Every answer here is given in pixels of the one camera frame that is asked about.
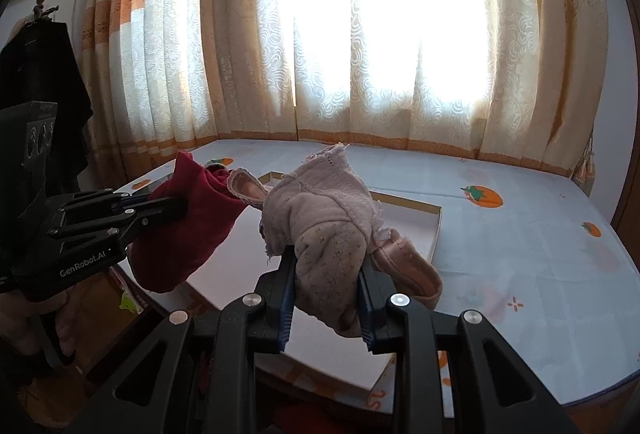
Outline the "person left hand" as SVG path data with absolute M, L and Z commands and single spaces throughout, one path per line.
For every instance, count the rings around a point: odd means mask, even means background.
M 8 340 L 21 354 L 33 355 L 42 346 L 38 322 L 47 313 L 54 313 L 54 336 L 64 355 L 75 350 L 72 326 L 70 291 L 40 303 L 29 302 L 20 293 L 1 294 L 1 337 Z

